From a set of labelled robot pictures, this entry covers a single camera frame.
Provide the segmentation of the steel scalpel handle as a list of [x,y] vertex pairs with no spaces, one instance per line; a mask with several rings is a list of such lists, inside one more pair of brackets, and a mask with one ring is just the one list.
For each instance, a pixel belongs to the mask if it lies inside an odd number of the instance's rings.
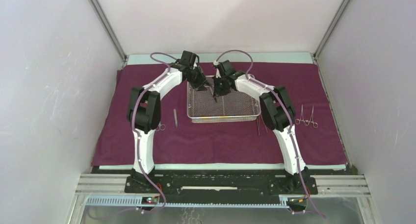
[[174,113],[174,121],[175,121],[175,127],[178,128],[178,116],[177,116],[177,110],[173,109]]

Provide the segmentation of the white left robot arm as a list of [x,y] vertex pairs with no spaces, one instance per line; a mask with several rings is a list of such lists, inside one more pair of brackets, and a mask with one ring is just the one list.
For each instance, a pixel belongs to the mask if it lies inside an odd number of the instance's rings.
[[153,142],[156,129],[161,122],[161,100],[174,88],[187,81],[196,90],[206,90],[207,78],[200,66],[200,58],[190,51],[183,51],[180,58],[172,63],[150,58],[166,66],[156,79],[131,91],[127,117],[134,136],[134,164],[132,178],[143,193],[151,192],[155,179],[150,176],[155,168]]

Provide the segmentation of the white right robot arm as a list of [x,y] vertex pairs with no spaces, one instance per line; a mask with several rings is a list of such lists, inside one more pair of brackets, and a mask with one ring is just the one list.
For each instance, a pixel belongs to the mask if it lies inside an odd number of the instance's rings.
[[213,63],[216,74],[213,77],[213,96],[225,96],[231,90],[258,99],[265,126],[273,131],[279,143],[286,171],[286,189],[293,194],[305,187],[309,178],[295,134],[295,109],[284,86],[265,84],[244,71],[236,71],[230,61]]

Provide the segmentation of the large steel ring scissors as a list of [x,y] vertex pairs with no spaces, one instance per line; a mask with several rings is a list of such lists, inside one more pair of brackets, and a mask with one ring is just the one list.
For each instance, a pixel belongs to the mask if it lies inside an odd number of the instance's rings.
[[159,123],[158,124],[158,127],[157,127],[157,130],[158,131],[164,131],[166,129],[166,125],[165,124],[162,124],[162,123]]

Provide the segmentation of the metal mesh instrument tray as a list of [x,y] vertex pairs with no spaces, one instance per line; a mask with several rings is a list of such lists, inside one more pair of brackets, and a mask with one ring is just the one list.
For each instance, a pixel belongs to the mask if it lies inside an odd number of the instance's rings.
[[193,123],[230,123],[254,121],[261,109],[257,99],[231,90],[225,96],[213,96],[214,82],[207,76],[209,86],[197,91],[187,83],[187,116]]

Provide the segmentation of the steel surgical forceps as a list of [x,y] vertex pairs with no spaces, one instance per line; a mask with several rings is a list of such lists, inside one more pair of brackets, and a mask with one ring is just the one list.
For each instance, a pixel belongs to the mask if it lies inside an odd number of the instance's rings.
[[319,124],[314,120],[314,105],[312,106],[311,115],[309,119],[309,124],[313,126],[313,128],[318,128]]

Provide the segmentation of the magenta surgical wrap cloth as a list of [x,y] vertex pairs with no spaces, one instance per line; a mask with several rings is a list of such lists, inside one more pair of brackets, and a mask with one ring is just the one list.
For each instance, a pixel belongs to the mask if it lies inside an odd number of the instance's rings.
[[[130,93],[162,74],[162,64],[128,65],[117,74],[117,85],[107,119],[99,136],[92,165],[132,165],[134,138],[127,119]],[[301,105],[312,125],[295,125],[298,146],[307,165],[330,166],[347,162],[330,105],[314,64],[255,63],[250,70],[259,81],[285,86],[297,114]],[[283,156],[276,136],[255,121],[194,124],[186,114],[186,83],[171,90],[161,101],[164,131],[154,137],[156,164],[257,163],[278,164]],[[177,110],[178,128],[173,109]]]

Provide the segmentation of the steel hemostat clamp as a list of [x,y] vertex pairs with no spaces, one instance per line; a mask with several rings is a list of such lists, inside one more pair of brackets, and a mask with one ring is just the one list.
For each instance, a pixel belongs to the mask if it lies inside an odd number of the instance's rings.
[[301,105],[300,116],[299,116],[298,119],[295,119],[295,123],[297,125],[299,125],[299,124],[303,124],[304,126],[308,126],[309,125],[309,121],[308,120],[305,120],[305,117],[304,117],[304,108],[303,108],[303,105]]

